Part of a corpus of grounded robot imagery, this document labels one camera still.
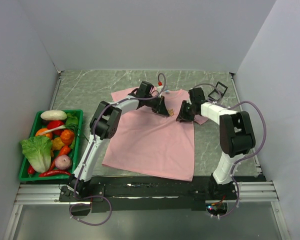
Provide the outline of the red maple leaf brooch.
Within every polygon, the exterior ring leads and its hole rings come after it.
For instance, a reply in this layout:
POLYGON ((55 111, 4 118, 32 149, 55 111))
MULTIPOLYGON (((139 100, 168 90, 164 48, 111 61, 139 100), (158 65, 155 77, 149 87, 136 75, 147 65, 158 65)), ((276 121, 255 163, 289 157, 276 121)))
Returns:
POLYGON ((171 117, 171 116, 174 115, 174 110, 173 110, 173 109, 169 109, 169 110, 168 110, 168 113, 169 113, 169 116, 171 117))

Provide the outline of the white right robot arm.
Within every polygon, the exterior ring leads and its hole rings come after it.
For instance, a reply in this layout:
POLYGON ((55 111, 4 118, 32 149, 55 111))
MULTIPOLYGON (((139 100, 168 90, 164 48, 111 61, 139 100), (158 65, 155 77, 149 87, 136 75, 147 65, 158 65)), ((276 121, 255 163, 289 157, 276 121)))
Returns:
POLYGON ((246 111, 235 111, 206 100, 202 88, 188 91, 189 99, 181 104, 178 122, 189 123, 195 116, 202 116, 219 126, 221 157, 217 168, 211 174, 208 193, 213 199, 220 199, 233 190, 233 177, 238 160, 245 157, 256 145, 256 139, 246 111))

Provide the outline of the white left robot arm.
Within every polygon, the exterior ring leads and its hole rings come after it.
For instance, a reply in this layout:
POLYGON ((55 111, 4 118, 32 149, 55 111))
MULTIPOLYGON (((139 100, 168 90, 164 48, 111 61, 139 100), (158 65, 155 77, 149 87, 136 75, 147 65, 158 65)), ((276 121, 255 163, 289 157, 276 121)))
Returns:
POLYGON ((170 116, 165 105, 165 97, 162 96, 165 87, 165 85, 160 86, 158 94, 152 95, 154 86, 147 81, 142 81, 138 88, 123 99, 112 103, 106 101, 99 103, 90 122, 90 135, 86 149, 66 184, 77 201, 83 201, 88 197, 88 185, 98 160, 95 155, 99 155, 106 142, 115 135, 121 116, 143 106, 151 108, 153 113, 160 116, 170 116))

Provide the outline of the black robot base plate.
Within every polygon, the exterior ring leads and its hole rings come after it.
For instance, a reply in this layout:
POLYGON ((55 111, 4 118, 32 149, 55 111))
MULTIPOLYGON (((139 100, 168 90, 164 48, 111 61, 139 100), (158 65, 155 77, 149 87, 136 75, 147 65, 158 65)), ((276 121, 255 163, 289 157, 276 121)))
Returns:
POLYGON ((195 176, 181 181, 150 176, 94 176, 80 183, 76 193, 62 186, 61 203, 82 203, 92 213, 113 211, 183 210, 205 211, 206 202, 235 200, 233 183, 218 186, 211 176, 195 176))

